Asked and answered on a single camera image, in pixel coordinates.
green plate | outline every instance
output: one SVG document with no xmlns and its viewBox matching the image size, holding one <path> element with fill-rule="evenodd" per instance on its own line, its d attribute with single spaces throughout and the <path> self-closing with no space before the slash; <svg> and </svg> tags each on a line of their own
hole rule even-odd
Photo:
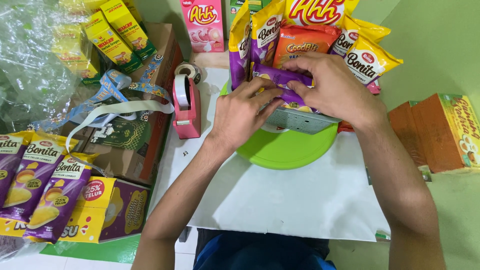
<svg viewBox="0 0 480 270">
<path fill-rule="evenodd" d="M 227 94 L 227 84 L 220 95 Z M 291 170 L 308 165 L 325 154 L 335 141 L 338 124 L 317 134 L 296 131 L 272 133 L 259 129 L 237 153 L 251 163 L 273 170 Z"/>
</svg>

white paper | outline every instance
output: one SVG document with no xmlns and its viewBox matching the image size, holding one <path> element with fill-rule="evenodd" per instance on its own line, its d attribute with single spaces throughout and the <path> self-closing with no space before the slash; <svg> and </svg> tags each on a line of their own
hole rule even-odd
<svg viewBox="0 0 480 270">
<path fill-rule="evenodd" d="M 209 94 L 212 87 L 223 87 L 229 71 L 206 71 L 208 76 L 198 85 L 202 136 L 180 140 L 175 129 L 170 128 L 150 212 L 212 128 L 218 94 Z M 390 232 L 373 189 L 368 186 L 358 139 L 345 132 L 337 136 L 321 158 L 294 170 L 265 169 L 232 155 L 213 178 L 188 225 L 363 241 L 375 241 L 377 230 Z"/>
</svg>

orange snack package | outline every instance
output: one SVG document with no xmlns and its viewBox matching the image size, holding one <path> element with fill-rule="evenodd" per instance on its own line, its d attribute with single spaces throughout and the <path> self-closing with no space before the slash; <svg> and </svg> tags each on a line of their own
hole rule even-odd
<svg viewBox="0 0 480 270">
<path fill-rule="evenodd" d="M 342 31 L 336 26 L 289 25 L 286 20 L 283 20 L 273 67 L 281 68 L 283 62 L 308 51 L 326 53 L 341 33 Z"/>
</svg>

tape dispenser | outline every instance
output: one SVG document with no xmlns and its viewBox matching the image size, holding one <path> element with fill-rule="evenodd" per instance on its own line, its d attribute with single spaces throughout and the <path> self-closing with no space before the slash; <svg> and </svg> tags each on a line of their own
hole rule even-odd
<svg viewBox="0 0 480 270">
<path fill-rule="evenodd" d="M 201 135 L 200 92 L 185 74 L 175 76 L 173 81 L 175 119 L 173 127 L 180 139 L 198 138 Z"/>
</svg>

